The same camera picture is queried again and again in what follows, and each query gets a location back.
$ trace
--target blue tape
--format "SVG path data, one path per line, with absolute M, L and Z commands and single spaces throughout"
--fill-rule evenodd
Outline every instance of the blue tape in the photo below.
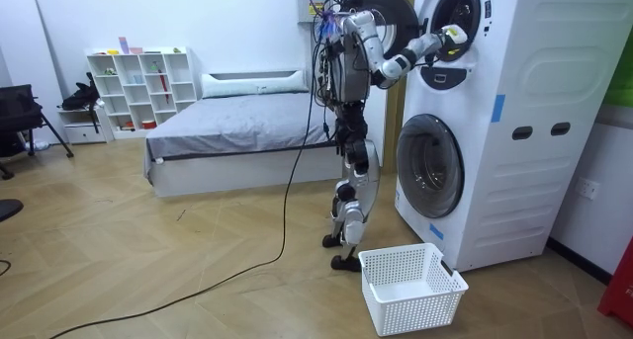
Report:
M 495 99 L 495 108 L 493 109 L 493 119 L 491 120 L 491 123 L 497 123 L 501 120 L 503 103 L 505 103 L 505 95 L 497 95 L 497 98 Z
M 433 232 L 433 234 L 437 235 L 440 240 L 444 240 L 444 234 L 442 234 L 442 232 L 439 231 L 439 229 L 436 228 L 433 224 L 431 225 L 431 231 Z

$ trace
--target green wall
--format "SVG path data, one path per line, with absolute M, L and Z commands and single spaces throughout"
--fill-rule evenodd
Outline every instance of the green wall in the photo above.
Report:
M 633 108 L 633 31 L 604 96 L 604 103 Z

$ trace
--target pillow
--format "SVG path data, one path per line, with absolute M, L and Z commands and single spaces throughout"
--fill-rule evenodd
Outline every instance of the pillow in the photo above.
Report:
M 202 76 L 202 88 L 202 98 L 309 91 L 305 83 L 304 71 L 297 71 L 287 77 L 228 80 L 219 80 L 205 74 Z
M 258 84 L 259 94 L 308 92 L 304 71 L 297 71 L 289 77 L 265 78 L 266 82 Z

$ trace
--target porthole door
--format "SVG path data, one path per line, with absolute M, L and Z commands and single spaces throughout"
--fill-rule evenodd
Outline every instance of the porthole door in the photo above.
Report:
M 470 48 L 482 18 L 481 0 L 439 0 L 431 21 L 431 31 L 456 24 L 468 35 L 468 40 L 457 48 L 442 49 L 437 57 L 444 62 L 455 61 Z
M 464 190 L 464 166 L 457 140 L 432 115 L 411 118 L 398 141 L 398 176 L 413 208 L 429 218 L 451 213 Z

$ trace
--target front-loading washing machine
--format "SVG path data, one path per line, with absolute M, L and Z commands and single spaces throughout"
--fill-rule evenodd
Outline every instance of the front-loading washing machine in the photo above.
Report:
M 409 74 L 396 207 L 448 266 L 542 253 L 633 24 L 633 0 L 415 0 L 469 40 Z

